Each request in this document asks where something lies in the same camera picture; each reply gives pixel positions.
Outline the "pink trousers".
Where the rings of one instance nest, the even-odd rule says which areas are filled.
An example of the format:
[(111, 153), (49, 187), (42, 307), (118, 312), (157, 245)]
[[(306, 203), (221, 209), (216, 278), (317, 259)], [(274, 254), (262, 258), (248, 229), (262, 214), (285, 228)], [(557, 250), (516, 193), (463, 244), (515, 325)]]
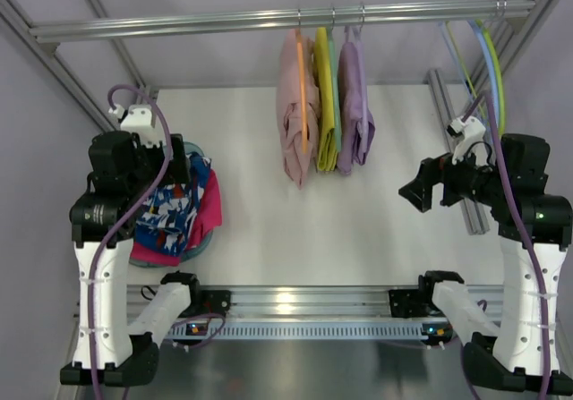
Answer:
[[(305, 99), (301, 99), (297, 44), (304, 55)], [(313, 41), (290, 30), (279, 56), (276, 118), (286, 175), (303, 188), (319, 146), (320, 92), (314, 78)]]

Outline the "orange hanger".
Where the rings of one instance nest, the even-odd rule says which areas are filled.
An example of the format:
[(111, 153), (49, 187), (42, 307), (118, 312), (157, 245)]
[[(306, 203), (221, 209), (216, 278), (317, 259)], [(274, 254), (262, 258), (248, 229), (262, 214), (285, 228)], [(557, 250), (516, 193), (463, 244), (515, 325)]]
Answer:
[(300, 107), (301, 107), (301, 148), (304, 154), (308, 150), (308, 123), (307, 123), (307, 106), (306, 106), (306, 83), (305, 83), (305, 61), (304, 47), (301, 33), (302, 15), (297, 11), (298, 27), (295, 29), (295, 42), (297, 54), (297, 67), (299, 77)]

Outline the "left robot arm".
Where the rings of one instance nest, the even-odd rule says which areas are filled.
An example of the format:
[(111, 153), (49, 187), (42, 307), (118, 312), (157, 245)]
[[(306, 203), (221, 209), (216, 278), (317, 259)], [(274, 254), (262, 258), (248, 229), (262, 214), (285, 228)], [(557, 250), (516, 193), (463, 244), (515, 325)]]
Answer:
[(76, 349), (60, 370), (64, 385), (148, 385), (167, 333), (200, 303), (197, 276), (176, 271), (161, 279), (138, 318), (127, 320), (128, 266), (141, 213), (136, 203), (156, 178), (190, 177), (182, 136), (170, 140), (170, 148), (147, 148), (135, 133), (105, 132), (90, 145), (87, 188), (69, 212), (81, 297)]

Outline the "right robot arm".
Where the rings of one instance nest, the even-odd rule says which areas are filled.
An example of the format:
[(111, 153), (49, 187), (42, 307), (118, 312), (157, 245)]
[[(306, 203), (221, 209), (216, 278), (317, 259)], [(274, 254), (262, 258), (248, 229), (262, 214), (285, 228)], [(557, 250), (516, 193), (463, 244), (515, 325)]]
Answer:
[(419, 289), (449, 321), (462, 344), (468, 381), (499, 391), (571, 396), (572, 378), (560, 368), (555, 346), (561, 266), (572, 243), (572, 206), (546, 193), (549, 143), (525, 134), (505, 134), (487, 149), (495, 165), (478, 165), (471, 149), (421, 161), (415, 179), (399, 195), (416, 209), (432, 207), (432, 190), (443, 187), (440, 204), (463, 199), (490, 208), (498, 225), (503, 259), (502, 316), (495, 324), (471, 299), (463, 278), (428, 271)]

